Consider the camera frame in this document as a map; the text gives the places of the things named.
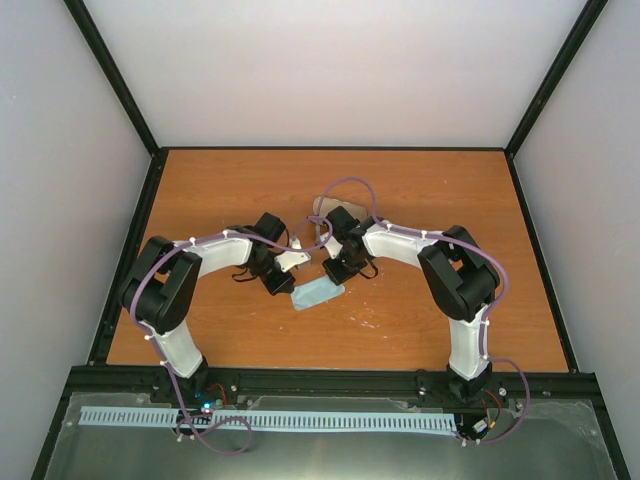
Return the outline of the light blue cleaning cloth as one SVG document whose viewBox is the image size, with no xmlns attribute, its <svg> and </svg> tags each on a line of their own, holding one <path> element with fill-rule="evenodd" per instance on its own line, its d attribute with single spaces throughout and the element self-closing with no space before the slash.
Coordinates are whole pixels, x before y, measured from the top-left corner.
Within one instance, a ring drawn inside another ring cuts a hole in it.
<svg viewBox="0 0 640 480">
<path fill-rule="evenodd" d="M 344 285 L 336 285 L 328 276 L 296 286 L 291 294 L 293 308 L 302 311 L 328 302 L 346 291 Z"/>
</svg>

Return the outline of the brown striped glasses case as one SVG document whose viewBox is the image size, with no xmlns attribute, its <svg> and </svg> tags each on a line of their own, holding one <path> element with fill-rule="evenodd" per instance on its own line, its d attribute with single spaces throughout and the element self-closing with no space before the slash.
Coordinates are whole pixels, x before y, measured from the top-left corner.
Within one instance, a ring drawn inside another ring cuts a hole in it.
<svg viewBox="0 0 640 480">
<path fill-rule="evenodd" d="M 307 221 L 326 234 L 332 229 L 334 235 L 339 235 L 345 229 L 349 230 L 368 217 L 368 210 L 362 205 L 334 197 L 317 196 L 311 205 L 311 213 Z"/>
</svg>

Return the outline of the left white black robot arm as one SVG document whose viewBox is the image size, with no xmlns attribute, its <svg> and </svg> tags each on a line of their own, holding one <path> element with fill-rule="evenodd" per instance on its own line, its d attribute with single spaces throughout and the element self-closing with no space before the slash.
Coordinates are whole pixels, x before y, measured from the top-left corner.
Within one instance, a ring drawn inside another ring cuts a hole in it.
<svg viewBox="0 0 640 480">
<path fill-rule="evenodd" d="M 198 279 L 238 267 L 232 275 L 236 282 L 258 279 L 271 295 L 292 293 L 295 278 L 282 270 L 273 250 L 287 234 L 284 222 L 265 213 L 254 225 L 208 237 L 171 242 L 154 236 L 145 244 L 120 287 L 119 301 L 175 375 L 172 388 L 184 401 L 201 400 L 209 383 L 207 360 L 186 321 Z"/>
</svg>

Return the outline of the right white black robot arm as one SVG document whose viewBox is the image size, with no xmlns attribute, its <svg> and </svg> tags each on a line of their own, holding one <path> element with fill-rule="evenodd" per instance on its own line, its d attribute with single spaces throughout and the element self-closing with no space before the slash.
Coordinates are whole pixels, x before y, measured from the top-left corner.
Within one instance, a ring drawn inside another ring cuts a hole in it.
<svg viewBox="0 0 640 480">
<path fill-rule="evenodd" d="M 328 220 L 333 232 L 321 236 L 329 254 L 323 267 L 334 284 L 364 276 L 376 258 L 422 270 L 436 306 L 449 320 L 450 394 L 459 403 L 478 399 L 492 373 L 486 321 L 500 278 L 469 232 L 458 225 L 433 233 L 372 217 L 359 221 L 342 206 L 331 210 Z"/>
</svg>

